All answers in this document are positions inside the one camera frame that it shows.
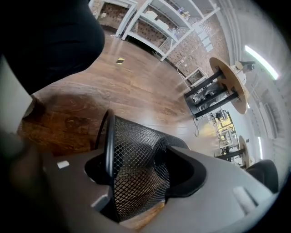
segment air conditioner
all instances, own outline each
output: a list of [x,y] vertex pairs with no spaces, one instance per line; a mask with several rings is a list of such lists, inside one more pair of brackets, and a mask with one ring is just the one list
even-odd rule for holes
[[268,138],[269,139],[277,138],[276,122],[274,120],[274,116],[271,112],[270,106],[268,104],[263,104],[262,102],[260,102],[259,110],[263,118]]

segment black table leg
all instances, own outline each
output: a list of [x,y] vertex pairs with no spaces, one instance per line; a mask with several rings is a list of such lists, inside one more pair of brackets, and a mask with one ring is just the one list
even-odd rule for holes
[[245,148],[241,149],[241,150],[238,150],[238,151],[235,151],[235,152],[231,152],[231,153],[227,153],[225,155],[220,155],[220,156],[217,156],[215,158],[219,158],[219,159],[223,159],[223,160],[226,160],[228,158],[232,158],[234,156],[238,156],[238,155],[242,155],[243,152],[245,152]]
[[198,90],[200,90],[201,88],[207,86],[208,84],[210,84],[213,80],[215,80],[216,78],[218,78],[220,75],[222,75],[222,71],[219,70],[217,71],[214,75],[210,76],[208,79],[206,79],[204,82],[200,83],[198,86],[194,87],[191,91],[187,92],[185,94],[185,97],[188,98],[189,96],[193,95],[195,92],[197,92]]
[[195,117],[198,118],[202,115],[205,115],[223,105],[225,105],[226,103],[232,101],[233,99],[237,98],[238,97],[238,93],[237,92],[234,92],[233,94],[231,94],[230,96],[228,96],[227,98],[223,99],[222,101],[219,101],[218,103],[210,106],[209,108],[207,109],[204,109],[203,111],[200,111],[198,113],[195,114]]
[[225,92],[227,92],[227,89],[222,89],[222,90],[218,91],[217,93],[215,93],[214,95],[206,98],[205,100],[198,102],[195,105],[195,107],[200,107],[201,105],[208,103],[209,101],[215,99],[216,97],[220,96],[222,93],[225,93]]

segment fluorescent light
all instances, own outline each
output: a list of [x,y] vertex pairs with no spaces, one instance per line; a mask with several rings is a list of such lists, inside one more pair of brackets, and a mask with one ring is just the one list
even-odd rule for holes
[[263,150],[262,150],[261,138],[258,137],[258,139],[259,139],[259,146],[260,146],[260,157],[261,157],[261,159],[263,159]]
[[277,79],[279,77],[278,73],[275,71],[275,69],[264,59],[259,55],[256,51],[252,50],[249,46],[245,46],[245,50],[251,54],[254,58],[256,58],[273,76],[274,79]]

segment black pants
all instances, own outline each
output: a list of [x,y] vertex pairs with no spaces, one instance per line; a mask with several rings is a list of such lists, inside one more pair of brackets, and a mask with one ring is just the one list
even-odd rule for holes
[[88,0],[11,2],[2,7],[11,14],[1,16],[0,50],[29,94],[87,69],[101,54],[104,32]]

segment black mesh wastebasket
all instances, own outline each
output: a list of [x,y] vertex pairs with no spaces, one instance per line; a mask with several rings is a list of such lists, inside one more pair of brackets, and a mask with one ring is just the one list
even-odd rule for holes
[[112,110],[105,114],[96,148],[104,148],[119,221],[165,199],[170,187],[163,160],[167,146],[188,148],[181,139],[114,116]]

